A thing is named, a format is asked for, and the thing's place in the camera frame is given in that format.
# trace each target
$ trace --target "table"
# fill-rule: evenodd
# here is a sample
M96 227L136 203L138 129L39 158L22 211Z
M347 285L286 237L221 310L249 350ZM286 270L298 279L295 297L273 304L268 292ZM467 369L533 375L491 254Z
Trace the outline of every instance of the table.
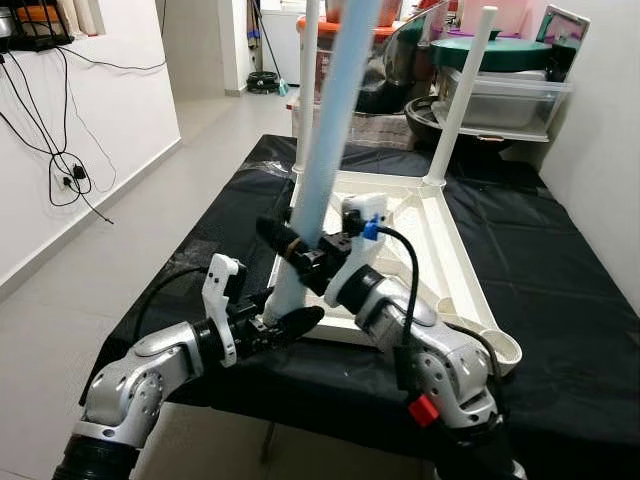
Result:
M505 386L517 457L531 479L634 477L637 316L531 167L470 153L454 155L445 197L498 324L524 351ZM422 176L430 157L349 146L343 169ZM245 293L264 288L274 255L254 223L288 206L294 161L295 139L264 136L146 292L174 271L208 266L216 251L248 267ZM201 319L201 286L194 275L165 289L142 333ZM144 298L106 340L94 373L130 347ZM169 400L429 458L431 440L406 414L392 366L365 347L302 340L212 372Z

